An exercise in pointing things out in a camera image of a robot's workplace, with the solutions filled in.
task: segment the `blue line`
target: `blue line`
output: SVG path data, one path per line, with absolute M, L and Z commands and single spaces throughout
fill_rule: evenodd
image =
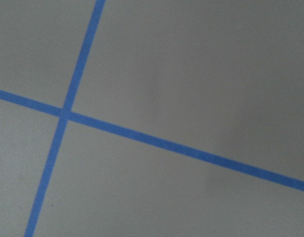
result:
M 36 193 L 35 201 L 29 216 L 26 231 L 24 237 L 32 237 L 35 232 L 41 207 L 43 204 L 44 196 L 48 188 L 48 184 L 51 178 L 52 170 L 56 162 L 59 149 L 61 146 L 62 138 L 68 123 L 68 119 L 71 113 L 71 109 L 74 103 L 74 99 L 77 93 L 77 89 L 85 68 L 87 57 L 95 37 L 96 29 L 99 23 L 99 19 L 104 7 L 104 0 L 97 0 L 93 9 L 91 19 L 88 24 L 88 28 L 84 37 L 84 41 L 78 56 L 76 67 L 72 76 L 72 80 L 68 89 L 68 93 L 64 102 L 63 110 L 60 113 L 58 126 L 56 128 L 53 141 L 50 147 L 48 158 L 41 176 L 39 187 Z
M 30 109 L 34 109 L 34 110 L 38 110 L 40 112 L 49 114 L 49 115 L 54 115 L 54 116 L 59 116 L 61 109 L 45 104 L 45 103 L 41 103 L 32 99 L 28 99 L 19 95 L 15 95 L 12 93 L 8 93 L 6 91 L 2 91 L 0 90 L 0 99 L 1 100 L 5 100 L 17 105 L 21 105 Z
M 0 99 L 11 102 L 11 103 L 15 103 L 27 108 L 31 108 L 34 110 L 38 110 L 40 112 L 46 113 L 46 114 L 50 114 L 50 115 L 54 115 L 54 116 L 60 116 L 61 113 L 61 109 L 45 104 L 45 103 L 41 103 L 32 99 L 28 99 L 22 96 L 18 96 L 9 92 L 5 92 L 0 90 Z M 159 148 L 163 148 L 166 150 L 170 150 L 179 154 L 183 154 L 189 157 L 193 157 L 193 158 L 197 158 L 206 162 L 210 162 L 213 164 L 217 164 L 232 170 L 236 170 L 238 172 L 242 172 L 242 173 L 246 173 L 255 177 L 259 177 L 265 180 L 269 180 L 271 182 L 275 182 L 278 184 L 282 184 L 294 189 L 298 189 L 298 190 L 302 190 L 304 191 L 304 181 L 298 180 L 298 179 L 293 179 L 284 175 L 280 175 L 280 174 L 276 174 L 273 173 L 271 171 L 266 171 L 260 168 L 256 168 L 250 165 L 246 165 L 246 164 L 242 164 L 236 161 L 232 161 L 230 159 L 226 159 L 226 158 L 222 158 L 216 155 L 212 155 L 210 153 L 206 153 L 204 151 L 200 151 L 200 150 L 196 150 L 187 146 L 183 146 L 183 145 L 179 145 L 170 141 L 166 141 L 164 139 L 160 139 L 160 138 L 156 138 L 153 136 L 149 136 L 131 129 L 127 129 L 124 127 L 120 127 L 117 125 L 113 125 L 111 123 L 107 123 L 104 121 L 100 121 L 94 118 L 90 118 L 87 116 L 83 116 L 77 113 L 72 113 L 71 115 L 69 115 L 69 119 L 78 123 L 82 123 L 84 125 L 87 126 L 91 126 L 94 127 L 96 129 L 100 129 L 103 131 L 107 131 L 113 134 L 117 134 L 123 137 L 127 137 L 139 142 L 144 142 L 147 143 L 149 145 L 153 145 Z M 55 138 L 58 137 L 59 139 L 55 139 L 55 141 L 58 141 L 58 143 L 54 143 L 51 145 L 52 149 L 52 154 L 49 154 L 48 157 L 57 157 L 57 151 L 60 147 L 60 143 L 62 140 L 62 136 L 64 131 L 62 131 L 61 129 L 63 129 L 66 126 L 67 122 L 64 123 L 64 121 L 59 121 L 58 127 L 56 129 L 56 134 L 55 134 Z M 52 170 L 53 165 L 55 163 L 55 160 L 50 159 L 47 160 L 49 161 L 49 163 L 46 163 L 46 167 L 49 167 L 47 170 Z M 42 175 L 43 177 L 41 178 L 42 180 L 46 180 L 46 175 L 43 173 Z M 41 184 L 41 189 L 42 190 L 46 190 L 47 188 L 47 183 L 42 183 Z M 41 191 L 39 192 L 40 194 L 43 194 L 42 196 L 40 196 L 40 198 L 43 198 L 44 193 Z M 34 205 L 35 207 L 35 212 L 34 213 L 38 213 L 37 211 L 37 206 Z
M 159 147 L 165 150 L 176 152 L 188 157 L 196 158 L 202 161 L 206 161 L 212 164 L 216 164 L 228 169 L 232 169 L 244 174 L 255 176 L 261 179 L 265 179 L 277 184 L 281 184 L 290 188 L 304 191 L 304 181 L 290 178 L 285 175 L 277 174 L 268 170 L 257 168 L 251 165 L 233 161 L 227 158 L 216 156 L 201 150 L 197 150 L 188 146 L 180 145 L 171 141 L 167 141 L 161 138 L 153 137 L 141 132 L 137 132 L 128 128 L 117 126 L 108 122 L 104 122 L 98 119 L 90 118 L 78 113 L 71 113 L 71 121 L 78 122 L 99 130 L 103 130 L 109 133 L 113 133 L 122 137 L 126 137 L 132 140 L 143 142 L 155 147 Z

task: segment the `tape strip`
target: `tape strip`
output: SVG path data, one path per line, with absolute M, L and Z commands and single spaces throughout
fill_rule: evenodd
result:
M 71 113 L 70 120 L 78 122 L 102 131 L 113 133 L 122 137 L 126 137 L 132 140 L 143 142 L 155 147 L 159 147 L 168 151 L 176 152 L 188 157 L 196 158 L 202 161 L 206 161 L 212 164 L 216 164 L 228 169 L 232 169 L 244 174 L 255 176 L 261 179 L 265 179 L 277 184 L 281 184 L 290 188 L 304 191 L 304 181 L 290 178 L 285 175 L 277 174 L 268 170 L 257 168 L 248 164 L 243 164 L 237 161 L 233 161 L 227 158 L 216 156 L 201 150 L 197 150 L 188 146 L 180 145 L 171 141 L 167 141 L 161 138 L 150 136 L 141 132 L 134 131 L 132 129 L 124 128 L 114 125 L 112 123 L 104 122 L 98 119 L 90 118 L 78 113 Z
M 49 115 L 60 116 L 60 112 L 61 112 L 60 108 L 57 108 L 57 107 L 54 107 L 54 106 L 51 106 L 51 105 L 48 105 L 45 103 L 41 103 L 41 102 L 38 102 L 35 100 L 31 100 L 31 99 L 28 99 L 28 98 L 25 98 L 25 97 L 22 97 L 19 95 L 8 93 L 8 92 L 2 91 L 2 90 L 0 90 L 0 99 L 17 104 L 17 105 L 24 106 L 24 107 L 27 107 L 27 108 L 30 108 L 33 110 L 38 110 L 40 112 L 43 112 L 43 113 L 46 113 Z
M 29 216 L 27 227 L 24 237 L 32 237 L 35 232 L 41 207 L 43 204 L 44 196 L 49 185 L 52 170 L 56 162 L 59 149 L 61 146 L 62 138 L 65 133 L 65 129 L 68 123 L 69 115 L 74 103 L 74 99 L 77 93 L 77 89 L 86 65 L 87 57 L 95 37 L 96 29 L 99 23 L 100 16 L 105 4 L 105 0 L 97 0 L 93 9 L 91 19 L 88 24 L 88 28 L 84 37 L 84 41 L 77 59 L 76 67 L 72 76 L 72 80 L 68 89 L 68 93 L 64 102 L 63 109 L 60 112 L 60 118 L 53 137 L 53 141 L 50 147 L 48 158 L 44 166 L 44 170 L 41 176 L 41 180 L 38 186 L 34 204 Z

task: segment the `blue tape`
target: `blue tape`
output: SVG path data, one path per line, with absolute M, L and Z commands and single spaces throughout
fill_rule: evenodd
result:
M 68 93 L 64 102 L 63 109 L 60 112 L 59 122 L 53 137 L 53 141 L 50 147 L 48 158 L 44 166 L 44 170 L 41 176 L 41 180 L 38 186 L 34 204 L 29 216 L 27 227 L 24 237 L 32 237 L 35 232 L 41 207 L 43 204 L 44 196 L 48 188 L 48 184 L 51 178 L 52 170 L 56 162 L 59 149 L 61 146 L 62 138 L 68 123 L 69 115 L 74 103 L 74 99 L 77 93 L 77 89 L 83 74 L 83 70 L 86 65 L 87 57 L 95 37 L 96 29 L 99 23 L 100 16 L 103 11 L 105 0 L 97 0 L 93 9 L 91 19 L 88 24 L 88 28 L 84 37 L 84 41 L 77 59 L 76 67 L 72 76 L 72 80 L 68 89 Z
M 0 90 L 0 99 L 11 102 L 11 103 L 15 103 L 27 108 L 31 108 L 34 110 L 38 110 L 40 112 L 46 113 L 46 114 L 50 114 L 50 115 L 54 115 L 54 116 L 60 116 L 61 113 L 61 109 L 48 105 L 48 104 L 44 104 L 35 100 L 31 100 L 22 96 L 18 96 L 18 95 L 14 95 L 12 93 L 8 93 L 5 91 Z M 278 184 L 282 184 L 285 185 L 287 187 L 290 188 L 294 188 L 294 189 L 298 189 L 301 191 L 304 191 L 304 181 L 298 180 L 298 179 L 293 179 L 284 175 L 280 175 L 271 171 L 267 171 L 267 170 L 263 170 L 260 168 L 256 168 L 247 164 L 243 164 L 243 163 L 239 163 L 236 161 L 232 161 L 230 159 L 226 159 L 226 158 L 222 158 L 210 153 L 206 153 L 204 151 L 200 151 L 200 150 L 196 150 L 187 146 L 183 146 L 183 145 L 179 145 L 170 141 L 166 141 L 164 139 L 161 138 L 156 138 L 147 134 L 143 134 L 140 132 L 136 132 L 134 130 L 131 129 L 127 129 L 124 127 L 120 127 L 108 122 L 104 122 L 101 120 L 97 120 L 94 118 L 90 118 L 87 116 L 83 116 L 77 113 L 66 113 L 65 115 L 65 120 L 72 120 L 74 122 L 78 122 L 87 126 L 91 126 L 93 128 L 99 129 L 99 130 L 103 130 L 106 132 L 110 132 L 119 136 L 123 136 L 123 137 L 127 137 L 130 138 L 132 140 L 136 140 L 139 142 L 143 142 L 149 145 L 153 145 L 159 148 L 163 148 L 169 151 L 173 151 L 179 154 L 183 154 L 189 157 L 193 157 L 196 159 L 200 159 L 206 162 L 210 162 L 213 164 L 217 164 L 232 170 L 236 170 L 238 172 L 241 173 L 246 173 L 255 177 L 259 177 L 265 180 L 269 180 L 271 182 L 275 182 Z M 50 152 L 52 152 L 51 154 L 49 154 L 48 157 L 52 157 L 52 158 L 56 158 L 57 156 L 57 150 L 60 147 L 61 144 L 61 140 L 62 140 L 62 136 L 64 131 L 62 131 L 61 129 L 63 127 L 66 126 L 66 123 L 64 123 L 63 121 L 59 121 L 58 127 L 56 129 L 56 134 L 55 134 L 55 138 L 59 138 L 59 139 L 55 139 L 54 141 L 59 141 L 59 143 L 55 143 L 52 144 L 51 147 L 52 149 L 50 150 Z M 49 161 L 49 163 L 46 164 L 48 168 L 48 170 L 52 170 L 53 166 L 50 164 L 54 164 L 55 160 L 53 159 L 48 159 L 47 161 Z M 47 180 L 47 175 L 42 175 L 41 180 Z M 41 190 L 46 190 L 45 183 L 41 184 Z M 39 194 L 43 194 L 41 196 L 41 198 L 43 198 L 44 193 L 43 191 L 39 191 Z M 35 211 L 34 213 L 38 213 L 37 207 L 38 205 L 34 204 L 33 208 L 35 207 Z
M 17 105 L 21 105 L 30 109 L 34 109 L 34 110 L 38 110 L 40 112 L 49 114 L 49 115 L 54 115 L 54 116 L 59 116 L 61 109 L 45 104 L 45 103 L 41 103 L 35 100 L 31 100 L 19 95 L 15 95 L 12 93 L 8 93 L 6 91 L 2 91 L 0 90 L 0 99 L 1 100 L 5 100 Z
M 128 128 L 117 126 L 98 119 L 90 118 L 78 113 L 71 113 L 70 120 L 78 122 L 102 131 L 113 133 L 132 140 L 143 142 L 155 147 L 159 147 L 168 151 L 176 152 L 188 157 L 196 158 L 215 165 L 219 165 L 228 169 L 232 169 L 244 174 L 265 179 L 277 184 L 281 184 L 290 188 L 304 191 L 304 181 L 290 178 L 285 175 L 277 174 L 268 170 L 257 168 L 248 164 L 233 161 L 227 158 L 216 156 L 201 150 L 197 150 L 188 146 L 180 145 L 161 138 L 153 137 L 141 132 L 137 132 Z

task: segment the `blue painter's tape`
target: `blue painter's tape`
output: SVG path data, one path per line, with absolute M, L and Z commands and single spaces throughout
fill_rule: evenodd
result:
M 74 103 L 74 99 L 77 93 L 77 89 L 85 68 L 87 57 L 95 37 L 96 29 L 99 23 L 99 19 L 104 7 L 104 0 L 97 0 L 93 9 L 93 13 L 88 24 L 88 28 L 84 37 L 84 41 L 77 59 L 76 67 L 72 76 L 72 80 L 68 89 L 68 93 L 64 102 L 63 109 L 60 113 L 59 122 L 53 137 L 53 141 L 50 147 L 48 158 L 44 166 L 44 170 L 41 176 L 39 187 L 36 193 L 34 204 L 29 216 L 27 227 L 25 230 L 24 237 L 32 237 L 35 232 L 39 214 L 42 208 L 44 196 L 48 188 L 48 184 L 51 178 L 52 170 L 56 162 L 59 149 L 61 146 L 62 138 L 68 123 L 71 108 Z
M 19 95 L 15 95 L 12 93 L 8 93 L 6 91 L 2 91 L 0 90 L 0 99 L 1 100 L 5 100 L 17 105 L 21 105 L 30 109 L 34 109 L 34 110 L 38 110 L 40 112 L 49 114 L 49 115 L 54 115 L 54 116 L 59 116 L 61 109 L 45 104 L 45 103 L 41 103 L 35 100 L 31 100 Z
M 176 152 L 188 157 L 196 158 L 202 161 L 206 161 L 212 164 L 216 164 L 228 169 L 232 169 L 241 173 L 245 173 L 251 176 L 255 176 L 261 179 L 265 179 L 277 184 L 281 184 L 290 188 L 304 191 L 304 181 L 290 178 L 285 175 L 277 174 L 268 170 L 257 168 L 248 164 L 233 161 L 227 158 L 216 156 L 201 150 L 197 150 L 188 146 L 180 145 L 171 141 L 167 141 L 161 138 L 153 137 L 141 132 L 137 132 L 128 128 L 117 126 L 108 122 L 104 122 L 98 119 L 90 118 L 77 113 L 71 113 L 71 121 L 78 122 L 99 130 L 103 130 L 109 133 L 113 133 L 122 137 L 130 138 L 139 142 L 143 142 L 152 146 L 156 146 L 165 150 Z

